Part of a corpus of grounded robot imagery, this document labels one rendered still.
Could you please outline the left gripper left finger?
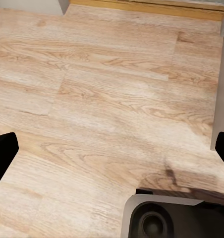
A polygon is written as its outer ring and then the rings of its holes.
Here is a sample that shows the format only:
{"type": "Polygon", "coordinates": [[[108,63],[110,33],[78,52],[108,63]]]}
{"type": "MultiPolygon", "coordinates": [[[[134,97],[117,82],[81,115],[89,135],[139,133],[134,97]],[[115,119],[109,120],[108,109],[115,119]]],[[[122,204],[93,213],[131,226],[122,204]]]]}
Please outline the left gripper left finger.
{"type": "Polygon", "coordinates": [[[14,132],[0,135],[0,180],[19,150],[14,132]]]}

